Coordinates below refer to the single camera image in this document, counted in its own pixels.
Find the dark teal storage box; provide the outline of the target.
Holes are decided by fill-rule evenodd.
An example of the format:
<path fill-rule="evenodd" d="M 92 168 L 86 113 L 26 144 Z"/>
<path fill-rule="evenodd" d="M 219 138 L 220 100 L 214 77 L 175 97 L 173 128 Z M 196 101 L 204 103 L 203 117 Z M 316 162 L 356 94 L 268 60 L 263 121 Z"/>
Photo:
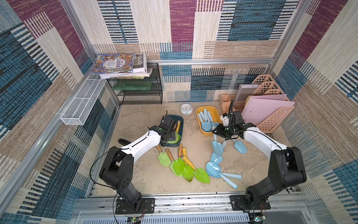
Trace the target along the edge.
<path fill-rule="evenodd" d="M 180 145 L 181 137 L 183 135 L 184 119 L 179 115 L 170 115 L 172 118 L 178 121 L 176 133 L 174 135 L 175 140 L 161 144 L 164 147 L 178 147 Z"/>

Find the blue shovel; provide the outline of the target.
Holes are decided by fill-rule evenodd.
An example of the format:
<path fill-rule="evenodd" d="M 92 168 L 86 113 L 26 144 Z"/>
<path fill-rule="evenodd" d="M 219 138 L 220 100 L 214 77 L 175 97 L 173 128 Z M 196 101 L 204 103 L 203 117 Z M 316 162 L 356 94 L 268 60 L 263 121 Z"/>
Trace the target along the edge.
<path fill-rule="evenodd" d="M 205 132 L 210 132 L 211 131 L 211 122 L 208 121 L 208 115 L 207 115 L 207 109 L 205 108 L 202 112 L 200 112 L 204 123 L 202 123 L 201 127 Z"/>
<path fill-rule="evenodd" d="M 227 177 L 225 177 L 223 174 L 217 172 L 217 171 L 212 171 L 211 174 L 214 177 L 221 177 L 227 184 L 229 184 L 232 188 L 237 189 L 237 184 L 235 184 L 233 181 L 231 181 L 230 179 L 228 179 Z"/>
<path fill-rule="evenodd" d="M 243 144 L 243 142 L 237 141 L 237 140 L 233 140 L 233 141 L 234 141 L 234 147 L 239 153 L 241 153 L 241 154 L 247 153 L 247 148 Z"/>
<path fill-rule="evenodd" d="M 213 137 L 214 137 L 214 141 L 212 142 L 213 150 L 217 155 L 222 155 L 223 152 L 224 152 L 224 148 L 227 145 L 227 142 L 223 141 L 223 143 L 219 143 L 217 141 L 217 135 L 216 134 L 213 134 Z"/>
<path fill-rule="evenodd" d="M 197 115 L 198 115 L 198 118 L 199 118 L 200 122 L 201 122 L 201 123 L 204 123 L 204 120 L 203 120 L 203 118 L 202 118 L 201 114 L 200 114 L 200 113 L 198 113 Z"/>
<path fill-rule="evenodd" d="M 206 164 L 206 171 L 207 173 L 216 178 L 220 178 L 221 175 L 226 177 L 231 177 L 234 179 L 242 179 L 242 176 L 240 174 L 234 174 L 234 173 L 223 173 L 222 168 L 219 165 L 223 161 L 223 157 L 221 155 L 216 154 L 213 152 L 210 157 L 210 161 Z"/>
<path fill-rule="evenodd" d="M 213 118 L 212 118 L 212 116 L 211 116 L 210 111 L 207 111 L 207 115 L 208 115 L 208 118 L 209 118 L 210 122 L 213 124 L 214 121 L 213 121 Z"/>
<path fill-rule="evenodd" d="M 218 122 L 212 122 L 212 131 L 215 130 L 218 127 Z"/>

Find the green shovel wooden handle hidden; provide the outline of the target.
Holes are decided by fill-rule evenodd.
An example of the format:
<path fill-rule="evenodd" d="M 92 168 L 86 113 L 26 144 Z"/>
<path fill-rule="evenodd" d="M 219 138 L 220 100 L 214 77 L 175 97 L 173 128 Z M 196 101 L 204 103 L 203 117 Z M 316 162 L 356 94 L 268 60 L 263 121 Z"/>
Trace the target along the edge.
<path fill-rule="evenodd" d="M 170 152 L 170 150 L 169 150 L 168 148 L 166 149 L 166 152 L 167 152 L 167 154 L 168 154 L 168 156 L 169 156 L 169 159 L 170 159 L 170 161 L 171 161 L 169 167 L 171 168 L 172 172 L 173 172 L 176 176 L 179 176 L 179 175 L 176 174 L 176 172 L 174 171 L 174 167 L 173 167 L 174 158 L 173 158 L 173 156 L 172 156 L 172 154 L 171 154 L 171 152 Z"/>

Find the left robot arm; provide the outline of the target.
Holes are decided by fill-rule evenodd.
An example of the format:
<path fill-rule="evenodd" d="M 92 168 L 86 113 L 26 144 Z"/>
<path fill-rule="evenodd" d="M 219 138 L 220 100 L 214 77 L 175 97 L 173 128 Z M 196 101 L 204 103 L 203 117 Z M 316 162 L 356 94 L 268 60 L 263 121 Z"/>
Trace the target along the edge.
<path fill-rule="evenodd" d="M 148 128 L 148 131 L 134 142 L 121 148 L 112 147 L 107 151 L 99 178 L 119 194 L 129 212 L 140 213 L 144 209 L 142 195 L 131 183 L 134 163 L 151 148 L 161 150 L 161 145 L 172 141 L 177 127 L 178 121 L 165 115 L 158 126 Z"/>

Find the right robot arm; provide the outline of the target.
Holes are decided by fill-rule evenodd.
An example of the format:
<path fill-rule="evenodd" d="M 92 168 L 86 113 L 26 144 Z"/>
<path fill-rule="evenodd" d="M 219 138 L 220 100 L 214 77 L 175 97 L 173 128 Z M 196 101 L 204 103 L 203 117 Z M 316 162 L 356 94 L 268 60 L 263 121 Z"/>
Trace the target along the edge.
<path fill-rule="evenodd" d="M 212 130 L 226 140 L 241 138 L 252 143 L 269 158 L 268 176 L 259 183 L 246 188 L 245 195 L 234 199 L 232 204 L 243 212 L 254 211 L 263 205 L 270 209 L 268 197 L 304 183 L 307 180 L 302 153 L 297 147 L 281 144 L 252 123 L 245 123 L 241 112 L 234 111 L 230 103 L 228 113 L 223 114 L 222 123 Z"/>

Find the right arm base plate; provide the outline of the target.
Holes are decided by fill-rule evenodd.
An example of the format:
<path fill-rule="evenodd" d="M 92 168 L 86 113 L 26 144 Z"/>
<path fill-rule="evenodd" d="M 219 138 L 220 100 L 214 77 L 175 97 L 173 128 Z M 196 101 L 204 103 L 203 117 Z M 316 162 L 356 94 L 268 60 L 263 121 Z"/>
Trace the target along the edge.
<path fill-rule="evenodd" d="M 233 211 L 249 212 L 261 209 L 262 207 L 266 210 L 271 209 L 268 198 L 250 201 L 245 197 L 245 195 L 230 195 L 229 199 Z"/>

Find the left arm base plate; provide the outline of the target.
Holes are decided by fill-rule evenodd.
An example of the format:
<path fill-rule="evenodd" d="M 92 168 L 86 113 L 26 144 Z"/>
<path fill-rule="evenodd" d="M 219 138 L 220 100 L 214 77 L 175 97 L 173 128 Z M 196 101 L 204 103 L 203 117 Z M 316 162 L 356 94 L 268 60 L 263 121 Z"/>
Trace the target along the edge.
<path fill-rule="evenodd" d="M 115 214 L 116 215 L 130 215 L 130 214 L 153 214 L 155 209 L 155 198 L 142 198 L 134 205 L 126 202 L 124 199 L 116 200 Z"/>

